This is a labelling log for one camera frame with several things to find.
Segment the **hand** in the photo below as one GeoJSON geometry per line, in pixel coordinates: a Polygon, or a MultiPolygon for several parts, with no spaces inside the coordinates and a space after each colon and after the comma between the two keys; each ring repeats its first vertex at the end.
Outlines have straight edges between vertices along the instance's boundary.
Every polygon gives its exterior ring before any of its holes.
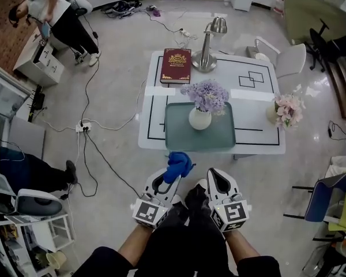
{"type": "Polygon", "coordinates": [[[44,18],[44,21],[49,23],[52,20],[52,17],[53,17],[52,13],[51,14],[46,14],[46,16],[44,18]]]}

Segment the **flower vase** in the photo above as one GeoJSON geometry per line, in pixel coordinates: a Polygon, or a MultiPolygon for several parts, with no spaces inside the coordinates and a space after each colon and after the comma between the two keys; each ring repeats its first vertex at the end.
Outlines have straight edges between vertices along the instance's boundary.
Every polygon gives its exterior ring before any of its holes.
{"type": "Polygon", "coordinates": [[[266,108],[266,117],[270,123],[276,124],[277,118],[279,117],[276,112],[275,104],[272,103],[271,106],[266,108]]]}
{"type": "Polygon", "coordinates": [[[194,129],[203,130],[212,123],[212,114],[193,108],[189,114],[189,122],[194,129]]]}

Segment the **white box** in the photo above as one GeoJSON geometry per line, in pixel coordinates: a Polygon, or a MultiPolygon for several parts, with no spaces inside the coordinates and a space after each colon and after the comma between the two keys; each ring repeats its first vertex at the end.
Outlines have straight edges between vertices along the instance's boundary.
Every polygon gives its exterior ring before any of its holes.
{"type": "Polygon", "coordinates": [[[214,205],[210,217],[221,232],[241,228],[249,219],[249,209],[246,200],[214,205]]]}
{"type": "Polygon", "coordinates": [[[156,229],[160,226],[167,215],[168,208],[137,199],[132,217],[137,223],[156,229]]]}

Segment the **teal tray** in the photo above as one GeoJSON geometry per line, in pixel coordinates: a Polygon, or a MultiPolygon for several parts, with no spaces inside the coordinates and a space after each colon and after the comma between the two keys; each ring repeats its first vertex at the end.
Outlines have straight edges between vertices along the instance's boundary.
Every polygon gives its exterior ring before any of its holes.
{"type": "Polygon", "coordinates": [[[170,103],[166,106],[166,147],[172,151],[212,151],[236,144],[232,106],[225,103],[225,114],[212,115],[212,123],[196,130],[189,123],[194,103],[170,103]]]}

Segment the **white table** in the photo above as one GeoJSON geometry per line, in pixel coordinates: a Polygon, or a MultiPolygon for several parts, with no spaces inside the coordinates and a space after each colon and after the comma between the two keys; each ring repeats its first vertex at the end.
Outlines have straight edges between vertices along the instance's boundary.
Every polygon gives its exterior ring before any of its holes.
{"type": "MultiPolygon", "coordinates": [[[[271,63],[236,55],[216,54],[214,71],[203,74],[192,68],[191,83],[214,79],[230,91],[235,124],[236,145],[221,151],[229,154],[284,154],[285,133],[266,118],[266,108],[279,93],[271,63]]],[[[140,118],[138,145],[146,149],[167,149],[164,116],[169,103],[189,102],[181,95],[179,84],[161,84],[163,51],[151,56],[145,98],[140,118]]]]}

